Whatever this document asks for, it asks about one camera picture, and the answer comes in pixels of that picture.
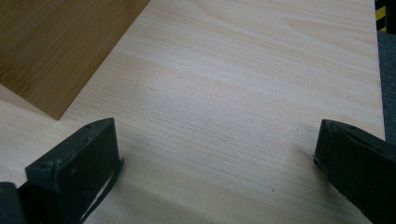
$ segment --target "wooden tabletop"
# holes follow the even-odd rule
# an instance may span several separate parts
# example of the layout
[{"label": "wooden tabletop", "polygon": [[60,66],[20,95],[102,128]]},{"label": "wooden tabletop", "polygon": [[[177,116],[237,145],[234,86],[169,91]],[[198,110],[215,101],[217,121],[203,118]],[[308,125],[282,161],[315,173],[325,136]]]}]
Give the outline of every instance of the wooden tabletop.
[{"label": "wooden tabletop", "polygon": [[384,137],[374,0],[151,0],[59,120],[0,102],[0,181],[116,120],[87,223],[368,223],[313,163],[322,119]]}]

